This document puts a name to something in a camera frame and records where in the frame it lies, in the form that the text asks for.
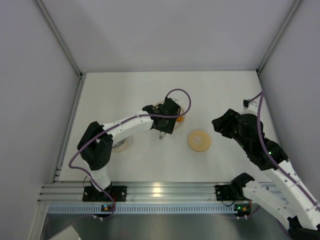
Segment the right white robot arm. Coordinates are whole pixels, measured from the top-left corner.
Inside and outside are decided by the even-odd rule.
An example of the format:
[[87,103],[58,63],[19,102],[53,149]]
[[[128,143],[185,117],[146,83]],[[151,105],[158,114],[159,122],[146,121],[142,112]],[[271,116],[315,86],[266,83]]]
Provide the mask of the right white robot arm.
[[229,184],[233,198],[256,202],[283,225],[293,240],[318,240],[320,206],[310,200],[311,193],[306,190],[285,151],[265,137],[260,116],[248,109],[242,113],[228,109],[211,123],[215,132],[239,144],[250,162],[272,180],[285,200],[263,188],[245,172]]

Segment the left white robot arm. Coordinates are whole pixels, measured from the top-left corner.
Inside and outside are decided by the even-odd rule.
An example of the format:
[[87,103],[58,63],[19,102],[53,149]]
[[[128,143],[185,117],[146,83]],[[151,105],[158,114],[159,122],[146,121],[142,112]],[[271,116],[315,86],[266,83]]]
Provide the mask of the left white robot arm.
[[77,150],[85,161],[91,185],[97,192],[110,192],[111,181],[107,173],[107,164],[111,159],[113,147],[119,142],[137,133],[157,130],[172,134],[177,118],[184,113],[177,100],[165,98],[157,105],[146,105],[135,115],[108,124],[94,121],[89,124]]

